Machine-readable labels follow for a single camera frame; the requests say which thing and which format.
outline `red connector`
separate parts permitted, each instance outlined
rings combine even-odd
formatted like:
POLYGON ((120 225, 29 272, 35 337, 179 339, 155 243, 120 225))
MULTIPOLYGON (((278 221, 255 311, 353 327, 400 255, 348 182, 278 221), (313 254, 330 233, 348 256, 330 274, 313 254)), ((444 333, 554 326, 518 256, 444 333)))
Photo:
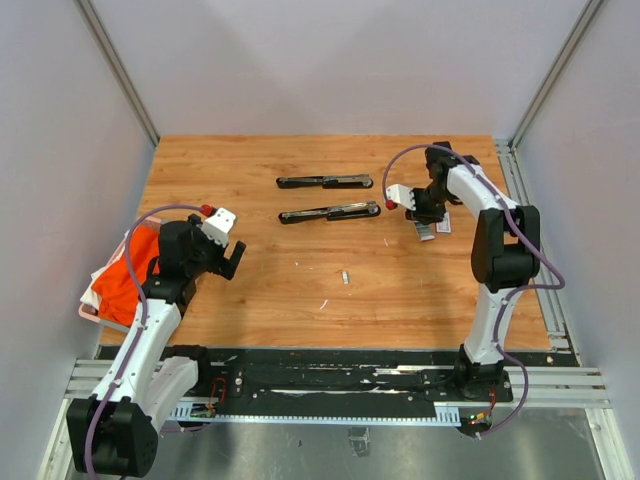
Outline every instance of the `red connector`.
POLYGON ((216 213, 216 209, 211 205, 202 205, 200 208, 202 209, 202 214, 206 217, 210 217, 216 213))

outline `black elongated tool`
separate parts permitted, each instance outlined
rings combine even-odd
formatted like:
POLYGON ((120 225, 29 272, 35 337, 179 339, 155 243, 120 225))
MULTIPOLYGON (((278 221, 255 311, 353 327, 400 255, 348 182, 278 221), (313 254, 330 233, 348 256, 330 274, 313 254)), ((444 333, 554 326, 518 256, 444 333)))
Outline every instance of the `black elongated tool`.
POLYGON ((316 187, 322 188, 371 188, 373 180, 366 174, 360 175, 333 175, 328 177, 279 177, 276 178, 278 188, 301 188, 316 187))
POLYGON ((333 221, 377 217, 378 215, 380 215, 380 207, 376 202, 362 202, 352 203, 350 205, 314 208, 311 210, 298 210, 297 212, 282 212, 278 215, 278 219, 280 223, 288 225, 318 218, 326 218, 329 221, 333 221))

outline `wall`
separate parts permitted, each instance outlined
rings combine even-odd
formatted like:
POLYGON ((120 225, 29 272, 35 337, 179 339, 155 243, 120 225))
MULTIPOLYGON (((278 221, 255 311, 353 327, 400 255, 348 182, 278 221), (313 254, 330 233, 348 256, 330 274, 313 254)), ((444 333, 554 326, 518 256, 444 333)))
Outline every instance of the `wall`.
POLYGON ((72 1, 0 1, 0 69, 0 465, 32 479, 152 148, 72 1))
POLYGON ((161 134, 513 133, 585 0, 94 0, 161 134))
POLYGON ((640 474, 640 3, 608 2, 519 153, 585 363, 640 474))

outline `wooden table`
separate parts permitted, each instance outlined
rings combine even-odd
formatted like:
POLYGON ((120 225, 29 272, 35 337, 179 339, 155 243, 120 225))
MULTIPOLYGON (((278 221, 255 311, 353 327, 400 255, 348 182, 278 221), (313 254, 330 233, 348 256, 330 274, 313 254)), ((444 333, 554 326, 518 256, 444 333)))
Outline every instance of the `wooden table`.
MULTIPOLYGON (((449 140, 480 161, 506 191, 490 137, 163 137, 140 213, 171 203, 224 206, 236 213, 233 241, 247 251, 227 282, 203 275, 171 343, 263 347, 457 348, 474 316, 470 267, 475 221, 450 206, 453 233, 418 241, 403 209, 377 218, 281 225, 282 211, 382 201, 381 177, 398 151, 449 140), (369 173, 370 190, 280 190, 276 177, 369 173), (343 283, 347 271, 350 282, 343 283)), ((422 151, 403 157, 391 183, 426 186, 422 151)), ((167 220, 188 212, 166 212, 167 220)), ((106 329, 102 343, 121 343, 106 329)), ((517 305, 507 347, 548 349, 533 292, 517 305)))

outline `red fabric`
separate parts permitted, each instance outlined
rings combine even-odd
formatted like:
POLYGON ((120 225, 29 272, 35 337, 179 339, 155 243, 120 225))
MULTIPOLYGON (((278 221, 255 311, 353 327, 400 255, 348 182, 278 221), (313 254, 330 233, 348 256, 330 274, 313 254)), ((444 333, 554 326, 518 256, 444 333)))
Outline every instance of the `red fabric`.
MULTIPOLYGON (((131 261, 138 281, 147 278, 147 268, 158 256, 158 232, 140 226, 131 239, 131 261)), ((107 268, 93 283, 91 289, 102 298, 98 317, 130 327, 138 305, 138 292, 129 276, 124 254, 107 268)))

